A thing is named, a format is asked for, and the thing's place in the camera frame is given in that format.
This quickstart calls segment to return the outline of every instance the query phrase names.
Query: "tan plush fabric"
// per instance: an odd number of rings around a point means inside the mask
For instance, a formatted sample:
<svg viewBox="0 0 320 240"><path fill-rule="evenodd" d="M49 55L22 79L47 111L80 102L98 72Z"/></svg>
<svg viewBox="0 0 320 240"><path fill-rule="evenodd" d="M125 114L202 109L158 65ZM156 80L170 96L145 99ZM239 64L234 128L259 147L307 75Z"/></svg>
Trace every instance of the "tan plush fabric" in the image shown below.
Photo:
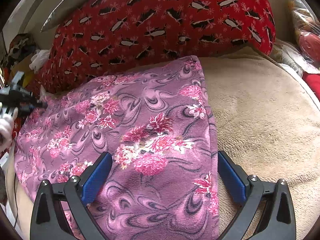
<svg viewBox="0 0 320 240"><path fill-rule="evenodd" d="M297 239L302 239L320 214L320 111L297 81L249 47L219 58L200 58L200 62L216 118L219 149L248 174L288 181ZM8 181L13 181L13 174ZM12 193L9 198L14 203ZM28 236L31 201L22 191L18 198L19 222ZM222 233L237 207L221 180L219 198ZM246 236L253 230L250 227Z"/></svg>

